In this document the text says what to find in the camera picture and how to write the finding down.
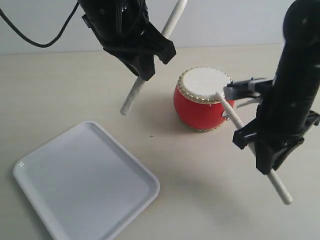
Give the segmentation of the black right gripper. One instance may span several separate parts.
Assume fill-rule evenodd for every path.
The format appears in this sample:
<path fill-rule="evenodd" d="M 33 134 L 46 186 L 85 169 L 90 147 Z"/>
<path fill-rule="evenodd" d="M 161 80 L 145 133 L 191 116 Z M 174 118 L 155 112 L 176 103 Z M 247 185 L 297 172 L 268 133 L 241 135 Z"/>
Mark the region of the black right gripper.
<path fill-rule="evenodd" d="M 241 150 L 255 146 L 255 166 L 263 175 L 277 170 L 305 141 L 306 132 L 320 122 L 312 111 L 314 96 L 265 95 L 256 109 L 255 119 L 236 130 L 232 142 Z"/>

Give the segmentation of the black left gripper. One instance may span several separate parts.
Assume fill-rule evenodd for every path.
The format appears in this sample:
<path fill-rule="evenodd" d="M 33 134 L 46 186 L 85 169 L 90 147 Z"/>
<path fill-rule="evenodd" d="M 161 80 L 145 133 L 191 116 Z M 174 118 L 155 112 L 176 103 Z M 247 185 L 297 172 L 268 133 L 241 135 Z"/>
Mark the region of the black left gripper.
<path fill-rule="evenodd" d="M 155 55 L 167 65 L 176 55 L 174 43 L 150 23 L 144 0 L 79 0 L 82 17 L 104 51 L 117 57 L 137 77 L 156 73 Z"/>

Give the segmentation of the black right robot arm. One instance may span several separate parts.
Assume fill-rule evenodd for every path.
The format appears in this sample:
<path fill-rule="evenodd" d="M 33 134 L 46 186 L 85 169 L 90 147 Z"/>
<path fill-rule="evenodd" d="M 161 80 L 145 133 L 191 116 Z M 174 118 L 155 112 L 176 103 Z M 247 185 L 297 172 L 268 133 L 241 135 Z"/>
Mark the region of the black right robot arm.
<path fill-rule="evenodd" d="M 320 87 L 320 3 L 296 0 L 283 21 L 284 47 L 273 80 L 237 83 L 242 98 L 259 100 L 255 118 L 235 131 L 240 149 L 254 145 L 256 168 L 277 170 L 320 123 L 312 104 Z"/>

